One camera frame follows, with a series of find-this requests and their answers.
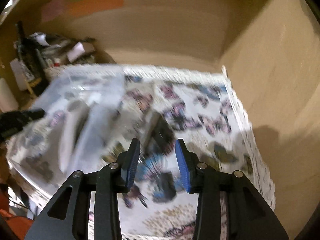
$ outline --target tan partition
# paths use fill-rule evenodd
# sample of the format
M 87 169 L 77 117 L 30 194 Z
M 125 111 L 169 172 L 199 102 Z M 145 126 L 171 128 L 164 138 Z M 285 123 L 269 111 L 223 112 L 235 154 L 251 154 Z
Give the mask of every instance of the tan partition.
M 19 96 L 9 62 L 14 23 L 26 34 L 97 39 L 98 61 L 219 72 L 222 64 L 252 121 L 276 184 L 276 215 L 290 238 L 320 196 L 320 26 L 304 0 L 124 0 L 119 9 L 41 23 L 51 0 L 20 0 L 0 26 L 4 76 Z

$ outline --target black object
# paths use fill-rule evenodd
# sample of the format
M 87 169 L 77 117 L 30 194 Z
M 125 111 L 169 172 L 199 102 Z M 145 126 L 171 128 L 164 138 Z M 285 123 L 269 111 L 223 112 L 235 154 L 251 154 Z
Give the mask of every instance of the black object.
M 44 117 L 43 109 L 11 111 L 0 114 L 0 143 L 22 131 L 29 122 Z
M 34 76 L 32 80 L 29 80 L 29 85 L 33 92 L 39 96 L 49 85 L 49 82 L 44 74 L 38 45 L 33 40 L 26 38 L 21 21 L 16 24 L 16 28 L 18 32 L 18 59 Z
M 178 164 L 181 178 L 183 173 L 187 175 L 187 191 L 199 193 L 193 240 L 220 239 L 221 191 L 227 192 L 228 196 L 228 240 L 289 239 L 272 209 L 241 171 L 232 174 L 216 171 L 189 152 L 182 139 L 176 144 L 184 158 L 184 162 L 180 159 Z
M 117 193 L 133 185 L 140 142 L 131 141 L 127 152 L 100 171 L 75 171 L 58 189 L 28 231 L 25 240 L 87 240 L 91 192 L 96 192 L 94 238 L 120 240 Z

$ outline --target white bottle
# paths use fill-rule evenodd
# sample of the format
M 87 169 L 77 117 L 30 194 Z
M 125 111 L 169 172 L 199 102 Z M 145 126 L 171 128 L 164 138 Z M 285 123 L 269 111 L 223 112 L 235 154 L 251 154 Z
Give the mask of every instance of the white bottle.
M 4 78 L 0 78 L 0 109 L 2 112 L 18 110 L 19 105 L 14 98 L 7 82 Z

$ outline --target metal screw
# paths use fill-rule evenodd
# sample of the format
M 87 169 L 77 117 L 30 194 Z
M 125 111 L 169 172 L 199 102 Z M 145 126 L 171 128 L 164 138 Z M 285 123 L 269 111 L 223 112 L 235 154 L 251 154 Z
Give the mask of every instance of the metal screw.
M 110 163 L 110 165 L 109 165 L 109 168 L 110 169 L 117 169 L 119 167 L 119 164 L 118 163 Z
M 242 171 L 235 171 L 234 175 L 235 175 L 237 178 L 242 178 L 243 173 L 242 173 Z
M 202 169 L 202 170 L 203 170 L 203 169 L 205 169 L 205 168 L 207 167 L 207 164 L 205 164 L 205 163 L 198 163 L 197 166 L 198 166 L 199 169 Z
M 73 176 L 74 178 L 78 178 L 78 177 L 80 177 L 82 174 L 83 174 L 82 171 L 75 171 L 74 173 L 72 173 L 72 176 Z

